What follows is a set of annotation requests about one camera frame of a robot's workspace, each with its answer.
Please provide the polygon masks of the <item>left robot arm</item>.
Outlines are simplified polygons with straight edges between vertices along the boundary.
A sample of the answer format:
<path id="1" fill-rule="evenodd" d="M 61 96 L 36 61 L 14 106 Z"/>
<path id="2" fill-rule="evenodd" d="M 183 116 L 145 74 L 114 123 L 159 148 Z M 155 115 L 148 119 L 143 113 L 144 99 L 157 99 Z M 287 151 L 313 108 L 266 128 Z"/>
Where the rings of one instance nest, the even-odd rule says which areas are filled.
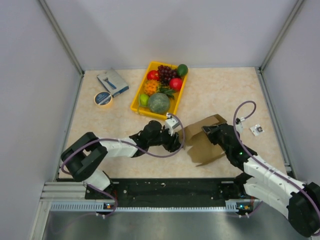
<path id="1" fill-rule="evenodd" d="M 104 171 L 98 169 L 101 162 L 105 158 L 116 157 L 174 156 L 184 144 L 175 132 L 181 126 L 176 117 L 169 116 L 164 125 L 151 120 L 143 130 L 127 138 L 99 138 L 93 132 L 87 132 L 61 154 L 61 171 L 72 176 L 75 182 L 96 188 L 102 198 L 109 198 L 114 191 L 113 182 Z"/>

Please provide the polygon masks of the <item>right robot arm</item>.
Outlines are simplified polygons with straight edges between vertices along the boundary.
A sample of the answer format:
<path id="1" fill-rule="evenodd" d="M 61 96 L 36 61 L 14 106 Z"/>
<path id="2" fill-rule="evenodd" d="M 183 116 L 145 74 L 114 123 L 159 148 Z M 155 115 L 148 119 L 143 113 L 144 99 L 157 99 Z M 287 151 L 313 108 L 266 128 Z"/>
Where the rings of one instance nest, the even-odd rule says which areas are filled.
<path id="1" fill-rule="evenodd" d="M 302 236 L 320 234 L 320 187 L 304 183 L 272 167 L 254 150 L 246 147 L 239 133 L 227 123 L 203 126 L 208 140 L 220 146 L 229 162 L 242 170 L 235 178 L 233 192 L 261 200 L 281 213 Z"/>

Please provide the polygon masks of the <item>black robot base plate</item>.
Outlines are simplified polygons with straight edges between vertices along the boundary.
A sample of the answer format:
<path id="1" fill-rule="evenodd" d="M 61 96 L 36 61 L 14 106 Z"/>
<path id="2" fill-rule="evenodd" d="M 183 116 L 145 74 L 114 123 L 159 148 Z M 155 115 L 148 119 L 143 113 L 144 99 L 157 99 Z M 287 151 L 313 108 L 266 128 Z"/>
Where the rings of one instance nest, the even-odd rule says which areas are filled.
<path id="1" fill-rule="evenodd" d="M 118 206 L 224 207 L 228 200 L 251 202 L 232 178 L 114 178 L 106 190 Z"/>

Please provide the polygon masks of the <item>brown cardboard paper box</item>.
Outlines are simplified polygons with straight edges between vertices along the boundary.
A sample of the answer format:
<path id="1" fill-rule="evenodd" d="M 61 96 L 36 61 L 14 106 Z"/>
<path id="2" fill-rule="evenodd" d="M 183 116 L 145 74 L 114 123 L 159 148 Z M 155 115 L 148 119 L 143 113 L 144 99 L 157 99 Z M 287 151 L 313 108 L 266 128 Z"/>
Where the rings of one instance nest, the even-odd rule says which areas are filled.
<path id="1" fill-rule="evenodd" d="M 184 148 L 188 147 L 187 154 L 197 167 L 208 165 L 226 154 L 219 145 L 213 145 L 202 127 L 216 124 L 225 124 L 227 121 L 219 114 L 206 117 L 198 122 L 184 127 Z"/>

